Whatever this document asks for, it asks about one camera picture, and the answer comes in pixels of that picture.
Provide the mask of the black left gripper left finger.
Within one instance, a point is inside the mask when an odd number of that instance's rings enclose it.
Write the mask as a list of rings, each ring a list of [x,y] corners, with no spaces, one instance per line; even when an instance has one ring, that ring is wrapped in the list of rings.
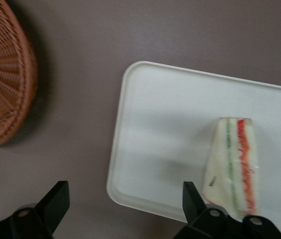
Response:
[[[52,239],[69,207],[69,183],[59,181],[36,205],[1,220],[0,239]]]

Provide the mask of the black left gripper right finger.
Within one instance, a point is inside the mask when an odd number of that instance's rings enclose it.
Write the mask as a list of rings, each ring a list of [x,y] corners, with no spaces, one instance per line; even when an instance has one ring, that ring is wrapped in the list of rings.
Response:
[[[183,182],[182,207],[187,225],[175,239],[281,239],[267,218],[251,215],[239,222],[219,206],[208,207],[193,182]]]

